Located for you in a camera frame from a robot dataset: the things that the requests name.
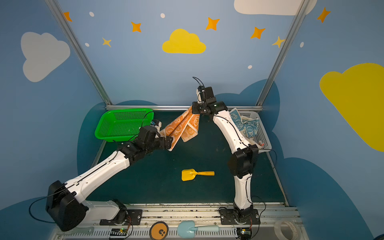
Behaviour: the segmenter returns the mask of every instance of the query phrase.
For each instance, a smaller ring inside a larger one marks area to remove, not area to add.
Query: orange towel
[[[171,148],[169,149],[170,151],[175,147],[180,137],[186,142],[197,135],[199,119],[200,115],[192,114],[192,106],[190,106],[189,109],[176,118],[175,121],[160,131],[162,136],[171,136],[173,138]]]

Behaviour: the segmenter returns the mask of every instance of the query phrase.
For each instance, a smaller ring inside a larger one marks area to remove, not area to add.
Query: green basket
[[[153,120],[154,113],[151,111],[149,108],[108,111],[102,115],[95,136],[107,142],[124,142],[132,137],[133,140],[139,134],[141,123],[146,126]]]

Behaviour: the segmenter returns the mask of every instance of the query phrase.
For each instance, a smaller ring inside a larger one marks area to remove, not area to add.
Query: round orange disc
[[[149,236],[153,240],[164,239],[168,235],[168,225],[165,222],[156,222],[149,230]]]

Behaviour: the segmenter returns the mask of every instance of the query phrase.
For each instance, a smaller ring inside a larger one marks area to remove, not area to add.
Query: shovel handle
[[[204,176],[214,176],[214,171],[208,171],[208,172],[198,172],[197,175],[204,175]]]
[[[198,231],[218,232],[220,229],[217,225],[197,227]]]

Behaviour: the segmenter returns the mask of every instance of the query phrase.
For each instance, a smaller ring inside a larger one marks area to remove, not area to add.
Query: light blue toy shovel
[[[195,227],[194,221],[182,221],[177,227],[177,233],[182,238],[194,238],[195,231],[218,232],[217,225]]]

